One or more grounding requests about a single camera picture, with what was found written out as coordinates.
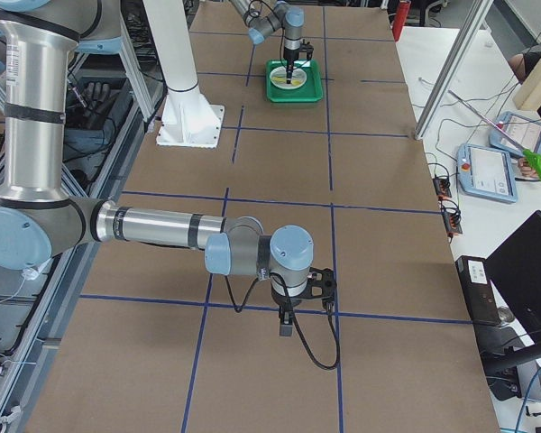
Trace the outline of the person hand holding reacher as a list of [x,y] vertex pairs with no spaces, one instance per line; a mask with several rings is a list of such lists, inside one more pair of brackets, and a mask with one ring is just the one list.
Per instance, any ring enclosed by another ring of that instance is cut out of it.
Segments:
[[521,158],[518,160],[518,168],[522,177],[536,180],[539,179],[536,170],[529,164],[529,162],[525,158]]

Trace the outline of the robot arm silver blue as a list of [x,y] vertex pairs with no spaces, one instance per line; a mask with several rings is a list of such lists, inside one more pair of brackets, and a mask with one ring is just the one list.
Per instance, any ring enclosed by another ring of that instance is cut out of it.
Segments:
[[121,207],[62,190],[69,55],[81,43],[116,51],[116,1],[0,1],[6,38],[5,178],[0,185],[0,266],[22,270],[68,249],[112,239],[201,250],[206,269],[269,281],[280,332],[298,327],[294,308],[312,294],[311,235],[283,226],[272,235],[236,219]]
[[242,17],[253,45],[263,43],[277,31],[283,32],[282,58],[286,72],[285,80],[287,84],[290,84],[295,70],[295,62],[303,50],[304,11],[285,1],[277,1],[274,6],[260,1],[260,4],[269,9],[269,13],[266,15],[262,15],[262,12],[254,6],[255,1],[231,0],[230,4]]

